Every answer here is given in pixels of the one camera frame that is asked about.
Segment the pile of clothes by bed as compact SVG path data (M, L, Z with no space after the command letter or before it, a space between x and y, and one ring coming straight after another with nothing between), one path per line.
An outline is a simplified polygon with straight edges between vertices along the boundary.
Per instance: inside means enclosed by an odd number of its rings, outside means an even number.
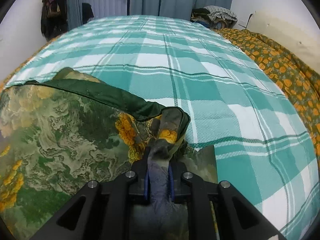
M199 23L209 29L233 28L237 23L237 15L229 9L209 5L204 8L193 9L191 22Z

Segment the hanging dark clothes on wall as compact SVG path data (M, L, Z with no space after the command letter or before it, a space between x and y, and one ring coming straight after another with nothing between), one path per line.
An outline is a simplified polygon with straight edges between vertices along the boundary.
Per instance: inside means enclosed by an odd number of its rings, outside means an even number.
M67 0L42 0L41 33L47 41L65 33Z

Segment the beige headboard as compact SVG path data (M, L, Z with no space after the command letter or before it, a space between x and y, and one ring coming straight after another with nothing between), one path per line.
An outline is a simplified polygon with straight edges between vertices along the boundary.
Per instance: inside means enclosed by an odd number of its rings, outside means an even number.
M304 63L319 72L319 35L309 35L293 24L264 11L255 12L247 29L265 35L294 53Z

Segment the teal white plaid blanket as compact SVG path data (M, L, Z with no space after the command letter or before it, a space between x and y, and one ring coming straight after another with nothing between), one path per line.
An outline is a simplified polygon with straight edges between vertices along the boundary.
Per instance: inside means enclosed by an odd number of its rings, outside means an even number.
M310 135L281 89L239 48L200 24L121 16L77 27L1 89L1 217L29 239L87 181L108 181L153 152L151 205L133 236L186 239L169 196L173 158L230 181L287 239L319 212Z

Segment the green floral patterned garment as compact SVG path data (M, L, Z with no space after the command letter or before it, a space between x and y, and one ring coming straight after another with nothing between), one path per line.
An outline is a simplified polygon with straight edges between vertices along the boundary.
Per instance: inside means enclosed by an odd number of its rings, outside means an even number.
M64 68L1 92L1 219L29 239L87 182L114 180L151 147L151 202L132 210L135 239L188 239L188 211L169 191L169 163L217 181L212 146L185 140L190 116Z

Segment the orange floral bed sheet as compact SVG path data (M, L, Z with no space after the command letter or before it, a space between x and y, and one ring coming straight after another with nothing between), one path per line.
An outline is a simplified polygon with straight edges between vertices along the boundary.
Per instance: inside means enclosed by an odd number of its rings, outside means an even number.
M48 44L5 85L47 81L65 67L183 108L195 146L275 151L306 140L319 152L319 76L263 35L85 28Z

